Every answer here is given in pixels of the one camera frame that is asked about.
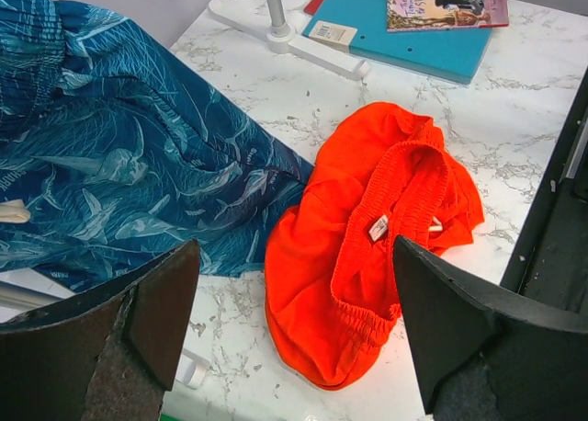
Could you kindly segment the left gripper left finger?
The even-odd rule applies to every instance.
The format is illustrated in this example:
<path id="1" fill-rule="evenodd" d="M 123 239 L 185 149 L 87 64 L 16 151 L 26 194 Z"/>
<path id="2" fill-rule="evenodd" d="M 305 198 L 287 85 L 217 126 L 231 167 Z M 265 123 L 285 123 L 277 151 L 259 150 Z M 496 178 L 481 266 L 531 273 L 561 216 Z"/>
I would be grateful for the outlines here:
<path id="1" fill-rule="evenodd" d="M 157 420 L 198 285 L 197 242 L 1 325 L 4 420 Z"/>

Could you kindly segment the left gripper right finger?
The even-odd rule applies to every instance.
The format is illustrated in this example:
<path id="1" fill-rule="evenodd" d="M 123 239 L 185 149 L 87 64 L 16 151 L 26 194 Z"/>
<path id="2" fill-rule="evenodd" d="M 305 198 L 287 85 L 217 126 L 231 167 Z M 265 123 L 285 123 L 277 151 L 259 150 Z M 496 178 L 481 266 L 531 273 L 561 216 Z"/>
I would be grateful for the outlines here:
<path id="1" fill-rule="evenodd" d="M 587 319 L 399 236 L 393 267 L 424 411 L 436 420 L 584 420 Z"/>

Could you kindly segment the orange shorts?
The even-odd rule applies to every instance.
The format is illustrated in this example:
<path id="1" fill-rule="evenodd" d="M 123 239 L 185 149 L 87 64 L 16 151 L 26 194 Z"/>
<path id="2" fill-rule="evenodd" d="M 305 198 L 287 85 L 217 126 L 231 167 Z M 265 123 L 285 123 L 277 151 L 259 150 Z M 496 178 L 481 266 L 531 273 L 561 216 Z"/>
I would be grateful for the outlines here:
<path id="1" fill-rule="evenodd" d="M 483 220 L 469 172 L 431 117 L 388 102 L 360 108 L 323 144 L 300 202 L 267 241 L 278 355 L 325 390 L 359 380 L 401 317 L 395 239 L 441 255 L 470 244 Z"/>

